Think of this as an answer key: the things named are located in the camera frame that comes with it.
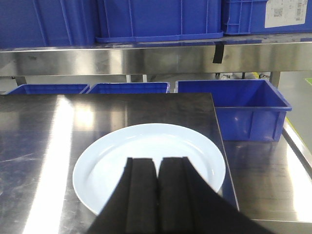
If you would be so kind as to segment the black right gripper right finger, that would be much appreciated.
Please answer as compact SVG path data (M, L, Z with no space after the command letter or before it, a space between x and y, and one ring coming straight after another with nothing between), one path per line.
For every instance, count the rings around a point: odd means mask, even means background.
M158 186L162 234L271 233L218 195L187 157L164 158Z

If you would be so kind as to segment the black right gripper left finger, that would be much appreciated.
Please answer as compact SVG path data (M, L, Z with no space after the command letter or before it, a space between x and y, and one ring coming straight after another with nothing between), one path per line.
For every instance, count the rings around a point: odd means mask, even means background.
M123 174L88 234L156 234L157 176L150 158L128 158Z

